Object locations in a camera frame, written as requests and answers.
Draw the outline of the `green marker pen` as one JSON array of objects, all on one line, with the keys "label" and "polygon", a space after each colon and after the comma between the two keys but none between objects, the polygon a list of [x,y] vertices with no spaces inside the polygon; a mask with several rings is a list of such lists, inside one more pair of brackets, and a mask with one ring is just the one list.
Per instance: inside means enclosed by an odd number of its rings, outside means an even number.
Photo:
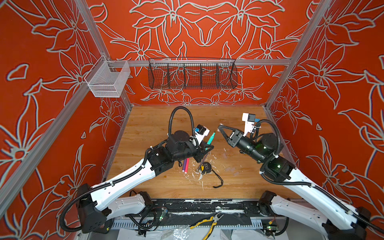
[{"label": "green marker pen", "polygon": [[216,135],[216,133],[214,132],[214,133],[210,136],[210,138],[209,138],[209,140],[208,140],[208,142],[207,142],[208,145],[210,145],[210,144],[213,142],[213,140],[214,140],[214,138],[215,138],[215,135]]}]

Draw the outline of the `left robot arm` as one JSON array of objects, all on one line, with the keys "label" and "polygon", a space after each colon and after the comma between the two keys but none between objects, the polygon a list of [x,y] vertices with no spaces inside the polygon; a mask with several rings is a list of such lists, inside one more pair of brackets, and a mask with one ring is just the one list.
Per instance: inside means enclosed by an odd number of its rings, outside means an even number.
[{"label": "left robot arm", "polygon": [[[173,119],[178,110],[184,110],[190,116],[191,134],[172,131]],[[204,140],[209,132],[205,126],[194,124],[189,109],[183,106],[174,108],[169,120],[167,139],[149,147],[144,157],[123,173],[92,187],[88,184],[80,186],[76,197],[64,207],[59,217],[61,229],[69,233],[90,233],[115,217],[140,213],[150,205],[148,194],[139,193],[123,204],[118,204],[116,200],[141,183],[172,169],[176,162],[193,158],[200,163],[214,149],[213,145]]]}]

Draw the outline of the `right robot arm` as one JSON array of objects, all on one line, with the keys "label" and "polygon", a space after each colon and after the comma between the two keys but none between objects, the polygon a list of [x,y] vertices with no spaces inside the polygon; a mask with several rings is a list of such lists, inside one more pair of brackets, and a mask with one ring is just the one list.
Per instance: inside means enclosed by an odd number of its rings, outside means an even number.
[{"label": "right robot arm", "polygon": [[307,208],[266,191],[259,199],[263,215],[274,213],[293,219],[329,240],[364,240],[368,227],[384,232],[370,221],[371,213],[366,208],[355,208],[332,195],[280,156],[283,141],[272,121],[247,121],[244,131],[220,124],[218,130],[231,147],[261,165],[259,173],[264,180],[290,189],[311,205]]}]

